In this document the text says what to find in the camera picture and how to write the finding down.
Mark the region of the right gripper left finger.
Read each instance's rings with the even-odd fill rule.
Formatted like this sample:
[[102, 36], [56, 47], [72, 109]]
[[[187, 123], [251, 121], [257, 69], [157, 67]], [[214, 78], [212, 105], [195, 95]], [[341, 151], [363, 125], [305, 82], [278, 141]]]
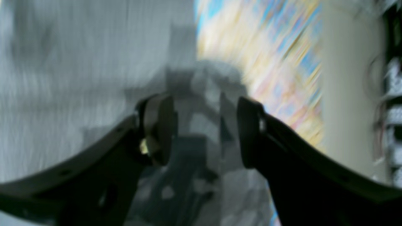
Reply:
[[173, 97], [146, 98], [132, 115], [78, 155], [1, 184], [1, 211], [51, 226], [121, 226], [142, 171], [169, 162], [175, 127]]

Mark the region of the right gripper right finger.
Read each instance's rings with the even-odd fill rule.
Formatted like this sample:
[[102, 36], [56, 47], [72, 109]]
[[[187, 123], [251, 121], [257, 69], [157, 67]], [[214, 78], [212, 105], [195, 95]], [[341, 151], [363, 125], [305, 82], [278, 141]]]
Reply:
[[243, 165], [267, 180], [283, 226], [400, 226], [402, 193], [318, 152], [262, 104], [241, 96]]

